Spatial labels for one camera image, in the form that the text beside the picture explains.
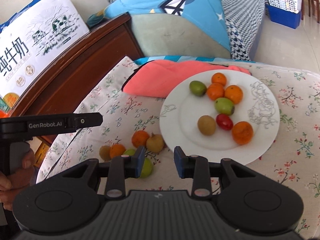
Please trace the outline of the person left hand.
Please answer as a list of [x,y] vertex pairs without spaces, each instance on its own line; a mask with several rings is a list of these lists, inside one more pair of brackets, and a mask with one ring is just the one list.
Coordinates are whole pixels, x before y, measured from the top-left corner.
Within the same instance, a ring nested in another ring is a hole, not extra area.
[[22,167],[9,176],[1,173],[1,203],[11,211],[15,197],[30,185],[34,175],[35,154],[32,149],[24,156]]

